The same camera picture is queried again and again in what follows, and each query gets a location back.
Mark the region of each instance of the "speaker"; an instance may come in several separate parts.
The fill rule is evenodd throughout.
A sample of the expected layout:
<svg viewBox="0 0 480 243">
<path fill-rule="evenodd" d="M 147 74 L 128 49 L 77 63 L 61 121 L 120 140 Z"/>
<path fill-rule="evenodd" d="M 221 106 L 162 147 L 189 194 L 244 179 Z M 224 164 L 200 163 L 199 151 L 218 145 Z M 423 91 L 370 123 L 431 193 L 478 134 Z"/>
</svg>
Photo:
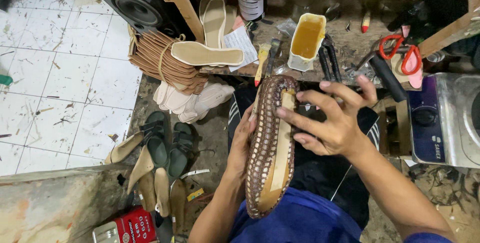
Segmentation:
<svg viewBox="0 0 480 243">
<path fill-rule="evenodd" d="M 173 2 L 164 0 L 104 0 L 139 33 L 158 30 L 170 37 L 184 34 L 187 40 L 195 36 Z M 197 9 L 195 0 L 190 0 Z"/>
</svg>

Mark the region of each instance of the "sandal strap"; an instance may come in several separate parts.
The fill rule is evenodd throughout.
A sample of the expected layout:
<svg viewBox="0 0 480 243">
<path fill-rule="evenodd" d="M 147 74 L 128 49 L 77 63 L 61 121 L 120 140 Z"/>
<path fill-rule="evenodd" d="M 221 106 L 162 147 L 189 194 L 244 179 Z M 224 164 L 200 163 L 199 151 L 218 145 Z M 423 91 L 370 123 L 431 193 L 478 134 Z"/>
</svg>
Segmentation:
<svg viewBox="0 0 480 243">
<path fill-rule="evenodd" d="M 163 121 L 157 120 L 157 121 L 154 121 L 154 122 L 151 122 L 151 123 L 147 123 L 143 126 L 139 126 L 139 129 L 141 131 L 146 131 L 148 129 L 152 129 L 152 128 L 155 128 L 155 127 L 163 127 Z"/>
<path fill-rule="evenodd" d="M 184 132 L 173 132 L 173 142 L 179 142 L 180 140 L 193 142 L 194 137 Z"/>
<path fill-rule="evenodd" d="M 140 146 L 143 147 L 147 144 L 147 142 L 153 137 L 153 136 L 156 136 L 156 137 L 159 137 L 160 139 L 162 140 L 165 140 L 165 137 L 163 136 L 162 133 L 158 132 L 158 131 L 149 131 L 144 137 L 143 137 L 143 140 L 141 141 L 140 143 Z"/>
<path fill-rule="evenodd" d="M 181 144 L 181 143 L 173 143 L 172 144 L 174 148 L 177 148 L 180 152 L 182 152 L 183 154 L 186 154 L 188 156 L 188 154 L 190 154 L 190 152 L 192 151 L 191 148 L 189 148 L 188 146 L 184 145 L 184 144 Z"/>
</svg>

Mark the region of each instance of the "hand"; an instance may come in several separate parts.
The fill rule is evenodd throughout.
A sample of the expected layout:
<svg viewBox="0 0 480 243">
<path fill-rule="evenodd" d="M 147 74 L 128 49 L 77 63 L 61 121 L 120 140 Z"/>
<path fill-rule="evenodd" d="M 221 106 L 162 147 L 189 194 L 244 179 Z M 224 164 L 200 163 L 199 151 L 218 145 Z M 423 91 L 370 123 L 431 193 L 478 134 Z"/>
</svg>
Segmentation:
<svg viewBox="0 0 480 243">
<path fill-rule="evenodd" d="M 327 120 L 323 123 L 285 108 L 277 109 L 277 116 L 318 137 L 306 133 L 295 134 L 293 138 L 305 149 L 317 155 L 341 154 L 348 157 L 365 148 L 365 142 L 370 142 L 358 127 L 358 110 L 377 101 L 375 85 L 366 76 L 358 76 L 357 83 L 363 89 L 362 96 L 341 83 L 328 81 L 320 83 L 323 91 L 333 93 L 343 100 L 339 103 L 313 90 L 297 93 L 299 101 L 317 105 L 317 108 L 325 112 Z"/>
<path fill-rule="evenodd" d="M 235 177 L 245 178 L 248 154 L 250 153 L 249 137 L 257 127 L 257 114 L 252 114 L 253 108 L 254 105 L 252 104 L 243 113 L 237 129 L 235 129 L 230 154 L 226 162 L 225 173 L 233 174 Z"/>
</svg>

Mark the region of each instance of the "pliers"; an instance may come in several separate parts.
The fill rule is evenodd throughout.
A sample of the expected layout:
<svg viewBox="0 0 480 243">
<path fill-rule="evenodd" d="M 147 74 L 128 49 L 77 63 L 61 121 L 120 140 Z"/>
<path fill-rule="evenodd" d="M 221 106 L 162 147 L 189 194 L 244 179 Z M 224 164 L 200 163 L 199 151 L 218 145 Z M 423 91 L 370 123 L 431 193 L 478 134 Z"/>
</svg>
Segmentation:
<svg viewBox="0 0 480 243">
<path fill-rule="evenodd" d="M 320 59 L 321 70 L 325 74 L 325 80 L 342 82 L 337 56 L 335 55 L 335 48 L 333 47 L 332 37 L 328 34 L 325 34 L 325 39 L 321 43 L 320 49 L 318 49 L 318 57 Z M 332 63 L 332 74 L 330 74 L 327 57 L 325 56 L 325 50 L 327 50 L 328 58 Z"/>
</svg>

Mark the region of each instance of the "blue shirt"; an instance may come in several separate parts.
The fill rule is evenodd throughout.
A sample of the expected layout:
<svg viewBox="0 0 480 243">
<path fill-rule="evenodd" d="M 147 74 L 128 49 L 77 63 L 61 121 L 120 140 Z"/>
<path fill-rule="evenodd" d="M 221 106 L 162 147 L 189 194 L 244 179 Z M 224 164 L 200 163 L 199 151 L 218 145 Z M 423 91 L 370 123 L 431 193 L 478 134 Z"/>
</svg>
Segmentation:
<svg viewBox="0 0 480 243">
<path fill-rule="evenodd" d="M 278 206 L 261 219 L 240 205 L 230 241 L 234 243 L 359 242 L 362 230 L 345 211 L 309 191 L 288 188 Z M 405 243 L 451 243 L 432 233 L 412 234 Z"/>
</svg>

